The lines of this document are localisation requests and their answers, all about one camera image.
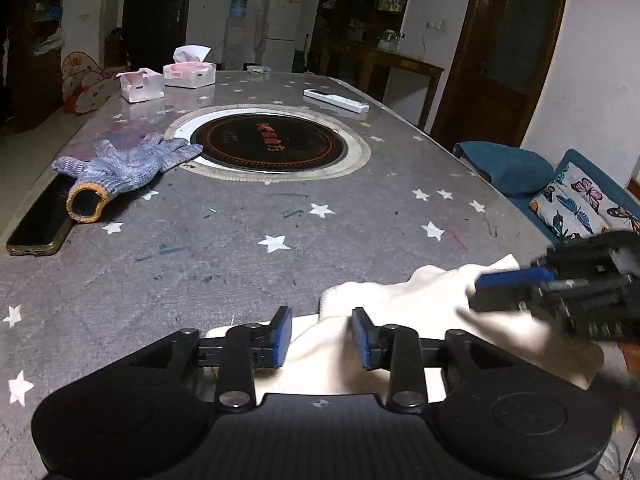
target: blue gripper pad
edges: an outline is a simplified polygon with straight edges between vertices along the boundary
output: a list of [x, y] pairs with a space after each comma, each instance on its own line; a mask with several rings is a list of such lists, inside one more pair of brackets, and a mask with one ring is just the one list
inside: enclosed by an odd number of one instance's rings
[[370, 370], [371, 348], [367, 338], [367, 331], [365, 330], [362, 320], [356, 311], [354, 311], [351, 316], [351, 335], [353, 337], [353, 343], [356, 345], [356, 350], [358, 351], [362, 367]]
[[280, 368], [284, 364], [284, 359], [287, 356], [289, 343], [291, 343], [292, 322], [293, 312], [288, 308], [287, 313], [282, 317], [278, 326], [272, 327], [271, 339], [275, 339], [273, 346], [273, 363], [276, 368]]
[[554, 274], [545, 267], [530, 267], [522, 270], [506, 272], [488, 272], [481, 274], [476, 280], [476, 290], [488, 286], [532, 285], [534, 283], [552, 282]]

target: screw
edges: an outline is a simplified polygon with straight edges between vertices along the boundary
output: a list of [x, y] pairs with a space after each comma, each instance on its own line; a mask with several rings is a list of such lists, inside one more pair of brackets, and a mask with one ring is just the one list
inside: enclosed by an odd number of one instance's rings
[[404, 392], [396, 393], [393, 399], [398, 406], [402, 406], [403, 408], [415, 408], [424, 402], [424, 395], [420, 392], [405, 390]]
[[246, 393], [239, 390], [231, 390], [220, 395], [220, 402], [230, 408], [240, 408], [251, 400]]

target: table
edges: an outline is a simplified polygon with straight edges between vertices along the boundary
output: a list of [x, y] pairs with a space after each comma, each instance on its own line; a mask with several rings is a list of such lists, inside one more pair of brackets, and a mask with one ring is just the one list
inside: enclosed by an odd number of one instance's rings
[[[546, 237], [505, 197], [379, 103], [357, 115], [303, 95], [325, 87], [369, 99], [353, 87], [311, 74], [218, 72], [217, 80], [167, 87], [145, 103], [113, 98], [63, 153], [86, 160], [98, 140], [135, 146], [194, 110], [278, 101], [343, 122], [369, 145], [369, 161], [340, 178], [268, 186], [175, 168], [153, 181], [149, 200], [150, 188], [122, 196], [100, 222], [75, 226], [54, 256], [0, 254], [0, 319], [22, 305], [14, 327], [0, 323], [0, 478], [44, 477], [29, 423], [49, 392], [175, 330], [262, 321], [281, 304], [316, 314], [321, 294], [344, 282], [404, 282], [426, 264], [453, 269], [508, 253], [526, 264], [545, 252]], [[429, 196], [417, 199], [419, 190]], [[311, 203], [335, 214], [309, 214]], [[121, 231], [108, 234], [109, 222]], [[444, 231], [440, 240], [422, 227], [430, 222]], [[266, 235], [285, 236], [290, 249], [267, 253]], [[8, 403], [7, 381], [21, 371], [34, 384], [25, 407]]]
[[418, 128], [424, 130], [433, 105], [433, 98], [436, 95], [440, 75], [444, 71], [439, 66], [426, 63], [416, 57], [406, 56], [397, 52], [389, 52], [381, 50], [375, 46], [369, 46], [363, 43], [355, 43], [353, 41], [342, 40], [325, 40], [322, 48], [322, 57], [320, 59], [321, 75], [326, 75], [329, 66], [329, 58], [332, 54], [338, 56], [350, 56], [362, 61], [360, 75], [358, 76], [358, 88], [364, 93], [369, 89], [369, 82], [375, 66], [388, 66], [399, 70], [407, 70], [417, 74], [429, 77], [429, 85], [427, 86], [427, 94], [424, 97], [424, 104], [420, 112], [418, 120]]

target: doorway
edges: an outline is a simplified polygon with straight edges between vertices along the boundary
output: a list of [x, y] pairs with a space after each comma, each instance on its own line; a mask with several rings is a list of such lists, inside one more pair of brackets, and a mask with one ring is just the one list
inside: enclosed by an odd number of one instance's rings
[[187, 37], [189, 0], [124, 0], [122, 37], [132, 70], [162, 73]]
[[451, 150], [520, 146], [551, 63], [565, 0], [469, 0], [431, 137]]

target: wooden table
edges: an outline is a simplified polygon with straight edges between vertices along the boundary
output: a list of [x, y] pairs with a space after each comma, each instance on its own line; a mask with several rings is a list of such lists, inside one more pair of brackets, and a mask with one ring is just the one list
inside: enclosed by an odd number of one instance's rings
[[375, 46], [354, 43], [351, 41], [325, 40], [322, 48], [322, 57], [320, 59], [320, 75], [326, 75], [326, 71], [329, 66], [329, 58], [333, 54], [337, 54], [338, 56], [351, 56], [361, 60], [362, 66], [360, 68], [357, 86], [365, 93], [369, 89], [369, 81], [371, 80], [373, 67], [376, 65], [408, 70], [409, 72], [429, 76], [427, 95], [424, 97], [420, 120], [418, 120], [418, 128], [421, 130], [424, 129], [431, 111], [433, 98], [436, 95], [438, 83], [440, 82], [440, 75], [444, 70], [443, 68], [430, 63], [425, 63], [415, 57], [380, 50]]

